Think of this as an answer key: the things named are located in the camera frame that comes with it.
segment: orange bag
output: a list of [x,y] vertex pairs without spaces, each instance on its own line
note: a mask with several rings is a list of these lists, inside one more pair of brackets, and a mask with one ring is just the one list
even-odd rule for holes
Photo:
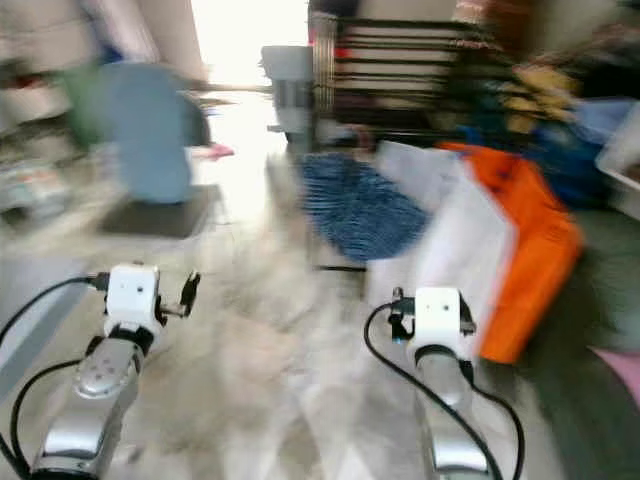
[[486,147],[440,147],[466,153],[477,180],[518,228],[516,251],[480,352],[494,362],[513,363],[571,273],[581,251],[580,232],[533,163]]

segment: tile floor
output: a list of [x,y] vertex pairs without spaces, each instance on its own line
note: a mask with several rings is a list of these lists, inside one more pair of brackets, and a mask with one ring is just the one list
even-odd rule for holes
[[[166,296],[178,294],[190,270],[203,274],[191,318],[171,322],[149,358],[108,478],[423,480],[414,392],[361,339],[362,279],[309,267],[284,138],[266,131],[270,103],[258,94],[235,99],[240,104],[220,107],[211,128],[236,155],[196,166],[197,182],[219,184],[226,207],[201,234],[170,241],[97,233],[116,189],[104,169],[96,175],[78,165],[67,172],[76,191],[69,211],[8,246],[10,255],[80,257],[90,270],[157,264]],[[87,294],[36,366],[79,355],[101,326],[102,308],[99,295]],[[374,340],[397,348],[383,333]],[[25,403],[29,455],[67,376],[43,381]],[[523,419],[528,478],[562,480],[531,387],[512,374],[487,382],[500,385]],[[4,463],[0,478],[12,478]]]

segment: pink object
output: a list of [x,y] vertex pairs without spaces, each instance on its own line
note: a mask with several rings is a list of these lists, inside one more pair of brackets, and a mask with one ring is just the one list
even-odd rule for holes
[[640,408],[640,353],[616,353],[591,348],[616,372]]
[[209,150],[208,157],[218,160],[221,157],[228,157],[229,155],[235,155],[236,152],[233,151],[233,148],[227,147],[226,145],[222,145],[221,143],[214,143],[211,145]]

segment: black cable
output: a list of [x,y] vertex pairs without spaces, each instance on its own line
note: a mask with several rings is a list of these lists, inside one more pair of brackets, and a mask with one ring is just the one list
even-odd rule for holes
[[[29,310],[35,303],[37,303],[42,297],[48,295],[54,290],[57,290],[58,288],[71,285],[72,283],[88,284],[93,282],[94,280],[95,280],[94,277],[88,277],[88,276],[72,277],[72,278],[68,278],[67,280],[63,280],[62,282],[58,282],[54,285],[51,285],[50,287],[42,290],[35,297],[33,297],[31,300],[25,303],[16,313],[14,313],[9,319],[9,321],[4,325],[4,327],[2,327],[2,330],[0,330],[0,347],[2,346],[2,343],[4,342],[4,339],[7,336],[7,333],[9,332],[9,330],[11,330],[11,328],[18,322],[20,317],[22,317],[22,315],[24,315],[24,313],[27,310]],[[5,441],[1,433],[0,433],[0,453],[2,453],[2,456],[9,463],[11,468],[13,468],[14,472],[16,473],[16,475],[18,475],[18,477],[20,477],[23,480],[29,480],[29,465],[28,464],[25,465],[22,461],[20,461],[15,456],[14,452],[11,451],[11,449],[9,448],[9,445],[7,444],[7,442]]]
[[497,403],[502,408],[504,408],[509,416],[511,417],[511,421],[516,428],[516,435],[518,437],[518,453],[516,456],[516,468],[513,471],[513,480],[518,480],[520,475],[522,475],[522,469],[524,468],[524,453],[525,453],[525,440],[524,440],[524,429],[522,428],[522,423],[520,422],[520,418],[518,418],[518,414],[515,412],[513,407],[509,405],[502,398],[497,397],[489,392],[482,390],[478,387],[473,381],[469,381],[469,385],[471,389],[476,392],[478,395],[483,396],[487,400],[490,400],[494,403]]
[[456,412],[453,408],[451,408],[447,403],[440,398],[438,394],[436,394],[433,390],[427,387],[424,383],[418,380],[416,377],[411,375],[409,372],[403,370],[398,365],[393,363],[387,357],[382,355],[376,348],[371,344],[371,339],[369,337],[369,329],[371,327],[371,322],[375,318],[375,316],[380,313],[382,310],[390,308],[392,304],[385,303],[384,305],[380,305],[376,307],[364,325],[364,343],[367,345],[371,353],[374,357],[376,357],[380,362],[390,368],[393,372],[400,375],[402,378],[407,380],[409,383],[413,384],[418,390],[424,393],[431,401],[437,404],[440,408],[442,408],[453,420],[456,421],[458,425],[471,437],[473,442],[478,446],[478,448],[482,451],[485,458],[487,459],[487,463],[489,465],[489,470],[493,475],[494,480],[503,480],[502,473],[500,472],[500,468],[498,467],[498,463],[496,462],[495,457],[489,450],[486,442],[480,437],[480,435],[473,429],[471,425],[467,423],[467,421],[462,418],[462,416]]
[[45,368],[44,370],[40,370],[33,377],[29,379],[27,383],[25,383],[20,393],[16,397],[16,400],[13,403],[13,408],[11,410],[11,447],[13,448],[13,452],[16,456],[16,459],[22,463],[27,469],[29,468],[29,462],[24,456],[24,452],[22,451],[22,447],[20,446],[20,439],[18,437],[18,422],[20,421],[20,408],[22,407],[22,403],[24,402],[24,398],[29,392],[29,389],[42,377],[56,372],[58,370],[62,370],[63,368],[72,367],[73,365],[77,365],[82,361],[82,359],[69,360],[67,362],[57,363],[55,365],[51,365],[50,367]]

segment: blue cloth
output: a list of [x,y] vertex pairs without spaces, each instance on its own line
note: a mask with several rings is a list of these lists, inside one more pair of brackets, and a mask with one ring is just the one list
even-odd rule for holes
[[363,262],[400,254],[419,238],[427,214],[369,165],[344,153],[301,163],[304,208],[344,256]]
[[525,157],[538,164],[559,200],[572,208],[606,205],[610,186],[595,164],[600,145],[584,141],[570,128],[549,125],[539,128],[534,139]]
[[580,102],[574,112],[574,129],[583,140],[596,145],[606,145],[636,103],[636,100],[629,98],[603,98]]

